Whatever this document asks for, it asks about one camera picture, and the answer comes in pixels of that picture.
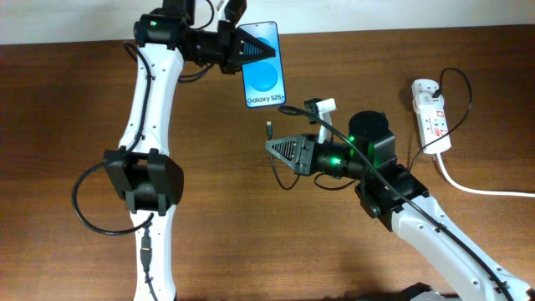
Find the blue Galaxy smartphone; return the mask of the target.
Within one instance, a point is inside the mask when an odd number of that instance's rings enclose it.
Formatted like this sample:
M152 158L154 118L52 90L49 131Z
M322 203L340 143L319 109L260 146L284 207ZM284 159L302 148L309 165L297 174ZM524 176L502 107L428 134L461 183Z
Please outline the blue Galaxy smartphone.
M246 106L255 109L284 105L287 98L277 24L274 21L249 23L241 28L275 51L272 58L242 66Z

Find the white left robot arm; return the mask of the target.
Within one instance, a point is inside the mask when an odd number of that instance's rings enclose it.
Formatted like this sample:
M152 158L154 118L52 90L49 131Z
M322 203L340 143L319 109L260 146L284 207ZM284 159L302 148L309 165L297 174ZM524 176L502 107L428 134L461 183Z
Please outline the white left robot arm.
M235 74L244 64L272 58L273 47L237 27L245 0L225 1L217 29L196 28L193 1L164 1L135 22L137 78L128 125L104 169L133 223L136 300L178 297L171 262L172 223L184 190L184 172L171 159L169 125L185 62Z

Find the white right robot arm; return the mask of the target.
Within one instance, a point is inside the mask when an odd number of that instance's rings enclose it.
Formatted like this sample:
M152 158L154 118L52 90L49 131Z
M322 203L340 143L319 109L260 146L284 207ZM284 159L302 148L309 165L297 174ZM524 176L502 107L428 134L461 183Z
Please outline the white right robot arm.
M329 122L296 107L285 115L302 115L338 136L321 142L318 135L269 139L266 150L295 174L317 172L358 182L360 205L372 218L408 242L463 300L532 300L534 287L509 273L479 248L444 212L429 190L395 155L395 137L385 114L362 111L349 120L343 135Z

